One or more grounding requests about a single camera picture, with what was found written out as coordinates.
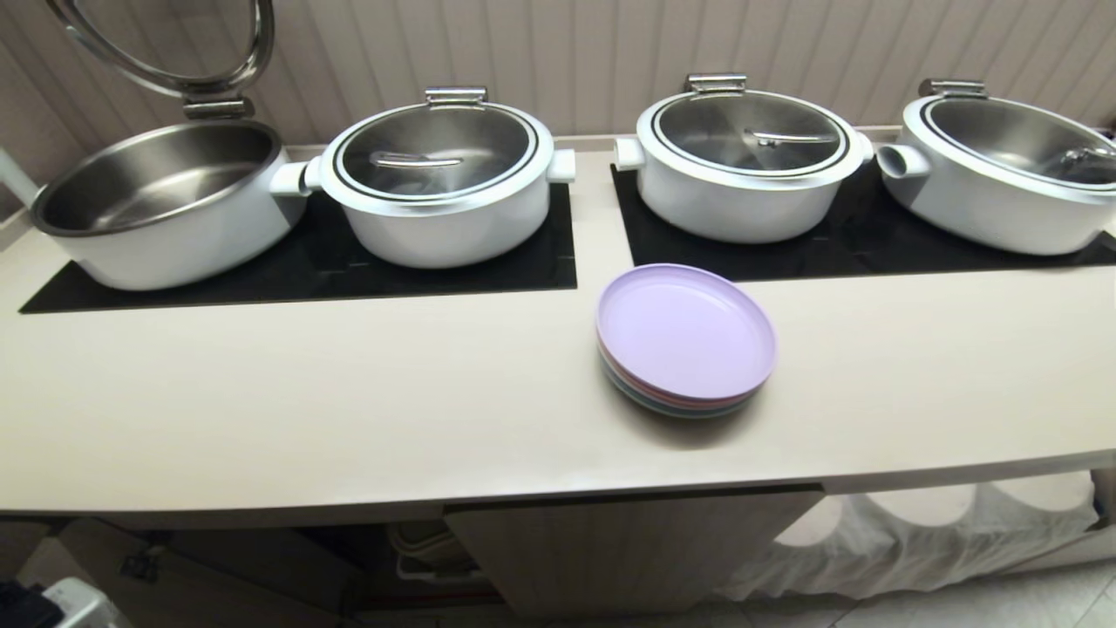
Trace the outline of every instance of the pot lid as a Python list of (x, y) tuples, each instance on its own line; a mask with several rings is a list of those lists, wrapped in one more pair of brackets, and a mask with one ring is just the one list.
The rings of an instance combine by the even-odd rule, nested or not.
[(1072, 185), (1116, 183), (1116, 146), (1099, 133), (1043, 109), (989, 98), (979, 81), (927, 80), (941, 95), (922, 112), (935, 133), (978, 157), (1028, 176)]
[(186, 117), (250, 117), (251, 100), (240, 96), (267, 67), (275, 47), (275, 10), (271, 0), (251, 0), (252, 32), (248, 52), (240, 65), (211, 76), (187, 76), (162, 70), (125, 52), (109, 41), (78, 8), (78, 0), (48, 0), (55, 16), (79, 44), (100, 60), (135, 83), (185, 100)]
[(487, 106), (483, 87), (430, 88), (426, 104), (376, 116), (341, 139), (335, 167), (350, 187), (402, 201), (471, 193), (535, 153), (531, 126)]
[(840, 125), (795, 98), (748, 91), (743, 75), (691, 75), (690, 97), (665, 105), (655, 133), (674, 152), (753, 176), (798, 176), (848, 149)]

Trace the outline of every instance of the floor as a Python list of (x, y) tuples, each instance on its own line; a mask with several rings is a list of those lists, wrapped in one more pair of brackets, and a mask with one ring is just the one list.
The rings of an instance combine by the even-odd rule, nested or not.
[(975, 580), (859, 602), (807, 596), (709, 601), (684, 615), (533, 621), (506, 607), (369, 613), (377, 628), (1116, 628), (1116, 561)]

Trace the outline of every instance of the beige wall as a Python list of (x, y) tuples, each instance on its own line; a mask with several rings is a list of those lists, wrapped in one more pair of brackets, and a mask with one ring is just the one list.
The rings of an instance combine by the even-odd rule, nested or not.
[[(228, 65), (234, 0), (86, 0), (126, 49)], [(892, 124), (929, 75), (1088, 124), (1116, 114), (1114, 0), (275, 0), (279, 44), (250, 90), (289, 143), (327, 142), (433, 84), (488, 85), (559, 135), (625, 132), (690, 70), (739, 69), (856, 124)], [(84, 152), (182, 119), (78, 52), (44, 2), (0, 3), (0, 145), (40, 181)], [(18, 119), (19, 124), (11, 120)]]

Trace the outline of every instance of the black induction plate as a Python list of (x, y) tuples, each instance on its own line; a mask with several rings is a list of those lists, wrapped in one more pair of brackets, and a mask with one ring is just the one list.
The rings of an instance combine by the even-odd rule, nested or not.
[(488, 261), (445, 270), (416, 270), (368, 252), (336, 201), (310, 196), (306, 214), (259, 257), (196, 283), (125, 291), (94, 281), (70, 261), (20, 309), (23, 313), (138, 307), (183, 307), (442, 293), (569, 289), (577, 287), (569, 187), (550, 185), (542, 226), (514, 249)]
[(1008, 252), (943, 231), (892, 197), (875, 162), (845, 180), (820, 224), (770, 244), (693, 235), (647, 207), (635, 172), (613, 166), (613, 183), (636, 265), (685, 263), (749, 281), (1116, 264), (1116, 238), (1105, 232), (1077, 252), (1047, 257)]

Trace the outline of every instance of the white side handle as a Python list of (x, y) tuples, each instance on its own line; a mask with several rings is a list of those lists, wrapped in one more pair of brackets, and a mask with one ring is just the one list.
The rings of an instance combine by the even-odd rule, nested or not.
[(885, 144), (876, 152), (879, 170), (892, 178), (918, 178), (930, 174), (930, 160), (906, 144)]
[(285, 163), (271, 176), (269, 189), (273, 196), (308, 196), (321, 189), (318, 166), (321, 157), (310, 161)]
[(3, 148), (0, 148), (0, 184), (7, 185), (27, 209), (31, 209), (35, 196), (39, 195), (39, 186)]
[(635, 137), (619, 137), (613, 148), (613, 156), (616, 160), (616, 170), (639, 170), (646, 163), (643, 154), (643, 146)]
[(574, 148), (561, 148), (555, 151), (555, 156), (550, 157), (550, 167), (547, 168), (547, 181), (551, 183), (573, 183), (577, 176), (577, 157)]
[(872, 145), (872, 139), (867, 135), (856, 132), (856, 142), (860, 145), (860, 160), (862, 163), (868, 163), (876, 156), (876, 147)]

